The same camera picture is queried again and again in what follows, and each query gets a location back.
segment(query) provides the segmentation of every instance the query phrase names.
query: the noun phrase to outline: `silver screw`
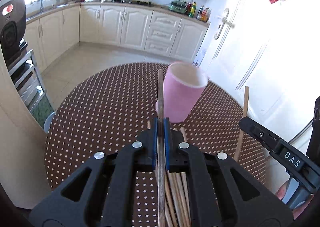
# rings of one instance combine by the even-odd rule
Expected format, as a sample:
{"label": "silver screw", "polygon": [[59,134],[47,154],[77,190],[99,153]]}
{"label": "silver screw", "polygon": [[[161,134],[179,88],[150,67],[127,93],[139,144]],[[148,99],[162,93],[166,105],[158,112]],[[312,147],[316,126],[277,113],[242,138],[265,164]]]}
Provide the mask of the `silver screw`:
{"label": "silver screw", "polygon": [[181,142],[179,144],[179,147],[182,148],[182,149],[187,149],[188,147],[190,147],[190,145],[189,145],[188,142]]}
{"label": "silver screw", "polygon": [[140,141],[135,141],[134,143],[132,143],[132,146],[134,148],[141,148],[142,147],[142,142]]}
{"label": "silver screw", "polygon": [[100,152],[100,151],[95,153],[95,155],[94,155],[95,159],[102,159],[103,157],[104,157],[104,153]]}
{"label": "silver screw", "polygon": [[225,160],[225,159],[227,159],[228,155],[224,152],[220,152],[220,153],[218,153],[217,157],[218,157],[218,159]]}

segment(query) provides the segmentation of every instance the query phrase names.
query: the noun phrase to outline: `countertop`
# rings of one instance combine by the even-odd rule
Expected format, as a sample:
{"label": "countertop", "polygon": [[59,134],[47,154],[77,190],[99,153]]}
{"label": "countertop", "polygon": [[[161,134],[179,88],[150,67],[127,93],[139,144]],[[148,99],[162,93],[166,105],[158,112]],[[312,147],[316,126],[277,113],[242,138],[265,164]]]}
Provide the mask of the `countertop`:
{"label": "countertop", "polygon": [[124,6],[124,7],[131,7],[131,8],[137,8],[137,9],[149,9],[149,10],[153,10],[153,11],[157,11],[157,12],[162,12],[168,15],[173,15],[176,17],[180,17],[186,20],[190,20],[192,22],[198,23],[199,25],[202,25],[206,28],[209,27],[210,22],[204,23],[202,21],[197,20],[196,18],[190,18],[187,15],[183,15],[183,14],[179,14],[173,11],[169,11],[168,9],[163,9],[160,7],[160,5],[155,5],[155,6],[143,6],[143,5],[135,5],[135,4],[127,4],[127,3],[113,3],[113,2],[100,2],[100,1],[96,1],[96,2],[78,2],[78,3],[71,3],[68,5],[65,5],[63,7],[57,7],[55,9],[49,9],[47,11],[44,11],[43,13],[34,15],[30,18],[27,19],[27,24],[34,22],[42,17],[48,16],[50,14],[53,14],[55,12],[64,10],[64,9],[69,9],[75,6],[80,6],[80,5],[113,5],[113,6]]}

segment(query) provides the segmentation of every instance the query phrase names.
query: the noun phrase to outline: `finger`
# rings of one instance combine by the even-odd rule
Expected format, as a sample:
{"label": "finger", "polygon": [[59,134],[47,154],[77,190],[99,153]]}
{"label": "finger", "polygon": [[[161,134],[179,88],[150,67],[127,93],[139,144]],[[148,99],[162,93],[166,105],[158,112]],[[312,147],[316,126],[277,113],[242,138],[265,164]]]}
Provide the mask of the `finger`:
{"label": "finger", "polygon": [[285,193],[287,192],[287,185],[288,185],[288,181],[285,182],[280,188],[279,190],[275,193],[276,197],[278,197],[280,200],[282,200],[282,198],[284,198]]}
{"label": "finger", "polygon": [[309,203],[311,202],[311,200],[313,199],[314,195],[310,195],[310,197],[308,198],[308,200],[301,206],[299,206],[298,208],[295,208],[292,213],[293,213],[293,218],[297,219],[298,216],[303,212],[304,209],[306,209],[306,207],[309,205]]}

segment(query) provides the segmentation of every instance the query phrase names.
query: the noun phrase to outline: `brown polka dot tablecloth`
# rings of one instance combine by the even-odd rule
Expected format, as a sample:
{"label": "brown polka dot tablecloth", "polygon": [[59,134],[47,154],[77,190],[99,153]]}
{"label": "brown polka dot tablecloth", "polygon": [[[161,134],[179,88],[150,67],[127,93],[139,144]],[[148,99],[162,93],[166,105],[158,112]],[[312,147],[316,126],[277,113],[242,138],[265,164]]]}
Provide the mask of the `brown polka dot tablecloth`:
{"label": "brown polka dot tablecloth", "polygon": [[[46,140],[44,160],[52,190],[95,152],[118,152],[146,130],[147,121],[156,117],[157,71],[167,68],[155,63],[125,64],[76,86],[59,107]],[[203,152],[233,156],[241,116],[240,105],[210,82],[188,118],[172,128],[184,126],[188,142]],[[263,148],[246,134],[239,163],[264,183]],[[136,179],[132,225],[157,226],[155,175],[138,172]]]}

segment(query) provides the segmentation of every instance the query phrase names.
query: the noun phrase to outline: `beige floor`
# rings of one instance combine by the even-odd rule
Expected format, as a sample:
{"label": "beige floor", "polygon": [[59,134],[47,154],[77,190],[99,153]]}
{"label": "beige floor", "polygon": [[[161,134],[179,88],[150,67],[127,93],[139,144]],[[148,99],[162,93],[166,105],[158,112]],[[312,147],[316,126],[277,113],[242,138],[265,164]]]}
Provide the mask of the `beige floor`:
{"label": "beige floor", "polygon": [[42,78],[56,110],[77,84],[103,69],[133,62],[170,64],[174,61],[143,51],[81,43],[50,64],[42,72]]}

